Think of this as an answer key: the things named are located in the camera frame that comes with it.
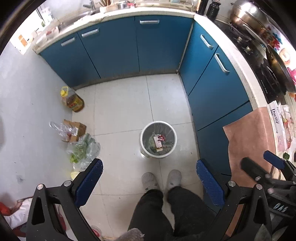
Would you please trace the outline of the white round trash bin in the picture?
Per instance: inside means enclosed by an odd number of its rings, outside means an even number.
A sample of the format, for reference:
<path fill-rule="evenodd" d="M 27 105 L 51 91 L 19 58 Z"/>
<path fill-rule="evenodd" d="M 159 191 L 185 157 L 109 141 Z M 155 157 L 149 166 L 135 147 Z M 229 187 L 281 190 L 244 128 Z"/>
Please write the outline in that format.
<path fill-rule="evenodd" d="M 148 158 L 162 159 L 174 151 L 177 140 L 177 133 L 169 123 L 153 121 L 140 133 L 140 152 Z"/>

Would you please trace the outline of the blue kitchen cabinets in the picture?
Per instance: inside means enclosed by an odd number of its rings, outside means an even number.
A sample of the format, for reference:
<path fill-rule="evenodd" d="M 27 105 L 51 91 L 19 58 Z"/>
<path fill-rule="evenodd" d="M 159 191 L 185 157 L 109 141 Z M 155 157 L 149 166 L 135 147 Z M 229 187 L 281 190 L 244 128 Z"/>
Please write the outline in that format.
<path fill-rule="evenodd" d="M 41 56 L 70 87 L 145 74 L 179 73 L 202 158 L 231 175 L 223 126 L 251 112 L 246 90 L 214 34 L 192 18 L 129 16 L 63 37 Z"/>

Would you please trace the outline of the pink cloth mat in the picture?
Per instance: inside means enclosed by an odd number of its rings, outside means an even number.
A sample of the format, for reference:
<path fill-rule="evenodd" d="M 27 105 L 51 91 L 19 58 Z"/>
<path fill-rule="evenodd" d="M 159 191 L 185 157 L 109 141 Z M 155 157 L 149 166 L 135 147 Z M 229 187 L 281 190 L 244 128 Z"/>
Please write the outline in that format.
<path fill-rule="evenodd" d="M 257 108 L 239 120 L 223 127 L 229 141 L 228 157 L 231 180 L 243 187 L 253 187 L 256 182 L 240 167 L 240 161 L 249 157 L 266 172 L 271 164 L 264 160 L 263 153 L 276 153 L 273 127 L 267 107 Z"/>

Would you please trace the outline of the right grey slipper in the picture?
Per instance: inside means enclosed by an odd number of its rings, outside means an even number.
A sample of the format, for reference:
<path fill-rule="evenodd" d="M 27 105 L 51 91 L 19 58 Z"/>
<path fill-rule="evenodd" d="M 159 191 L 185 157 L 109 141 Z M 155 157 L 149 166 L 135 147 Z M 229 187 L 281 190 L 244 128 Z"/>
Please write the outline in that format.
<path fill-rule="evenodd" d="M 169 191 L 172 188 L 181 186 L 182 174 L 179 170 L 171 170 L 168 174 L 166 189 Z"/>

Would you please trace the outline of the grey slipper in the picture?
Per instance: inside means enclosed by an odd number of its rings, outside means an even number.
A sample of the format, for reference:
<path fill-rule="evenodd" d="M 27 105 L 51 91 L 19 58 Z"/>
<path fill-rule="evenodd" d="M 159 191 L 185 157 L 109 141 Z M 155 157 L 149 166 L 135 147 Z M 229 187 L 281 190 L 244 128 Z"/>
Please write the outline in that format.
<path fill-rule="evenodd" d="M 159 190 L 159 184 L 155 175 L 151 172 L 142 175 L 142 185 L 145 191 Z"/>
<path fill-rule="evenodd" d="M 179 170 L 171 170 L 168 174 L 166 189 L 169 191 L 172 188 L 181 186 L 182 174 Z"/>

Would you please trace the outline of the white Doctor box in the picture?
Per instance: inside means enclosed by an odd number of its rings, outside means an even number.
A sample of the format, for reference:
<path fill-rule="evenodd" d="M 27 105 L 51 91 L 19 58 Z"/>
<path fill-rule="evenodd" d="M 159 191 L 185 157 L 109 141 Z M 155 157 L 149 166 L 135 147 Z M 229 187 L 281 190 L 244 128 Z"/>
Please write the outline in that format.
<path fill-rule="evenodd" d="M 280 108 L 276 100 L 269 103 L 267 107 L 270 111 L 275 127 L 277 150 L 279 152 L 284 152 L 287 149 L 287 140 L 285 134 L 285 127 L 280 113 Z"/>

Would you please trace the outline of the left grey slipper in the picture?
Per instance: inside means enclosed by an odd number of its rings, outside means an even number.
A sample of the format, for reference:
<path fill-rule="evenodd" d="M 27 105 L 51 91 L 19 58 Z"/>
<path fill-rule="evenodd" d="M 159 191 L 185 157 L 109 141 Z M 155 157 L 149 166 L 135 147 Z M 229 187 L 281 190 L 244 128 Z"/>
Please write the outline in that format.
<path fill-rule="evenodd" d="M 151 172 L 142 175 L 142 185 L 145 191 L 159 190 L 159 184 L 155 175 Z"/>

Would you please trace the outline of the black gas stove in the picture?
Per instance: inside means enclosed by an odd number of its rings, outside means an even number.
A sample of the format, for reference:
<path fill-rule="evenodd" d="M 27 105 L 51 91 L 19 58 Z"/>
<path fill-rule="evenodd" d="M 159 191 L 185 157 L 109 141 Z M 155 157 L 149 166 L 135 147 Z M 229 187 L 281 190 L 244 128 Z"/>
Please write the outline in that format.
<path fill-rule="evenodd" d="M 271 70 L 262 46 L 253 40 L 250 34 L 241 32 L 231 23 L 219 20 L 215 20 L 214 23 L 226 34 L 246 59 L 259 82 L 266 101 L 270 103 L 275 100 L 282 105 L 287 104 L 285 100 L 287 90 L 284 85 L 279 83 Z"/>

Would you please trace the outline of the clear bag of greens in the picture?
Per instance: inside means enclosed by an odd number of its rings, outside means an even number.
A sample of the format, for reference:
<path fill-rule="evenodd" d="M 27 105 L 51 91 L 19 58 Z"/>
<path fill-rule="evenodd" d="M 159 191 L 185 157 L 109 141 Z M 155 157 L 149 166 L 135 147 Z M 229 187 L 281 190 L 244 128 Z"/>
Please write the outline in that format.
<path fill-rule="evenodd" d="M 89 133 L 79 137 L 77 142 L 68 144 L 67 154 L 73 165 L 73 170 L 81 172 L 86 170 L 90 163 L 97 158 L 100 152 L 100 144 Z"/>

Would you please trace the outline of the clear plastic bag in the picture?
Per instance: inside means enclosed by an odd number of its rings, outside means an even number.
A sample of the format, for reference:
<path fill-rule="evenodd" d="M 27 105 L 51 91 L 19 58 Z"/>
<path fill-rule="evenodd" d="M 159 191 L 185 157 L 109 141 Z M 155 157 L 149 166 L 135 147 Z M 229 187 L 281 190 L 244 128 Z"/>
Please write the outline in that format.
<path fill-rule="evenodd" d="M 49 126 L 58 132 L 63 142 L 70 142 L 72 137 L 77 136 L 78 129 L 70 124 L 58 124 L 50 121 Z"/>

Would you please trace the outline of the brown cardboard box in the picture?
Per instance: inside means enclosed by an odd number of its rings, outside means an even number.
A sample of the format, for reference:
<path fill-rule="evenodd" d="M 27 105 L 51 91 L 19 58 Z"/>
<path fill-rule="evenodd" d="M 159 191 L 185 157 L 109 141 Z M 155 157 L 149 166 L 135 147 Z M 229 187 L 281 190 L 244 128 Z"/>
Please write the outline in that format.
<path fill-rule="evenodd" d="M 63 124 L 68 128 L 66 137 L 63 139 L 64 142 L 77 142 L 79 137 L 82 137 L 86 133 L 86 125 L 80 122 L 63 120 Z"/>

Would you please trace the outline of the black wok pan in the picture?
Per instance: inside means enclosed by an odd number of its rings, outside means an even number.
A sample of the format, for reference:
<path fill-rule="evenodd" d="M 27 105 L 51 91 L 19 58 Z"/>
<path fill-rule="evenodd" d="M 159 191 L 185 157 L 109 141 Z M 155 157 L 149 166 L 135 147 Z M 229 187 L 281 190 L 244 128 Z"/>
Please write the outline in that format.
<path fill-rule="evenodd" d="M 295 93 L 295 84 L 293 82 L 293 79 L 291 78 L 279 54 L 277 54 L 270 45 L 266 44 L 266 42 L 247 24 L 243 24 L 243 27 L 247 30 L 248 33 L 250 33 L 251 36 L 253 36 L 258 42 L 265 46 L 267 61 L 279 83 L 284 85 L 288 92 Z"/>

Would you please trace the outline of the yellow cooking oil bottle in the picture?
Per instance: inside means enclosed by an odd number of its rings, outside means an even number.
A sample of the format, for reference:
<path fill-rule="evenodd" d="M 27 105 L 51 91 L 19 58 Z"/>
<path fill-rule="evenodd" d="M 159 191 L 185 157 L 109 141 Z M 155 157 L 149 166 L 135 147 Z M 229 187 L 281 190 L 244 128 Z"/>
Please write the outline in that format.
<path fill-rule="evenodd" d="M 60 91 L 62 103 L 77 113 L 84 108 L 84 100 L 70 87 L 63 86 Z"/>

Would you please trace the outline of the steel pot with lid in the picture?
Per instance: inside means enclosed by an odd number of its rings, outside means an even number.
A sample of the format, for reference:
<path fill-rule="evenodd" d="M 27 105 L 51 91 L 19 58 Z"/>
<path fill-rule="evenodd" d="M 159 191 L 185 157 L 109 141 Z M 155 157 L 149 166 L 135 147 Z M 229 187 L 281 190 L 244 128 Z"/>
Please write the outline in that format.
<path fill-rule="evenodd" d="M 264 12 L 250 1 L 235 1 L 231 3 L 230 22 L 241 29 L 244 25 L 252 28 L 258 34 L 267 30 L 269 20 Z"/>

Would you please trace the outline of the dark soy sauce bottle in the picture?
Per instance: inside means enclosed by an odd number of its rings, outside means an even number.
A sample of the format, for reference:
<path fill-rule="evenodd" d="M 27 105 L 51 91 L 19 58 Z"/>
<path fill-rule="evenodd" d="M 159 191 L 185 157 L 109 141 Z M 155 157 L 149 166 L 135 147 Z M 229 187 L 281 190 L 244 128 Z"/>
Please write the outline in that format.
<path fill-rule="evenodd" d="M 202 15 L 202 16 L 204 15 L 207 4 L 208 4 L 208 0 L 200 0 L 199 1 L 198 11 L 197 11 L 197 13 L 199 15 Z"/>

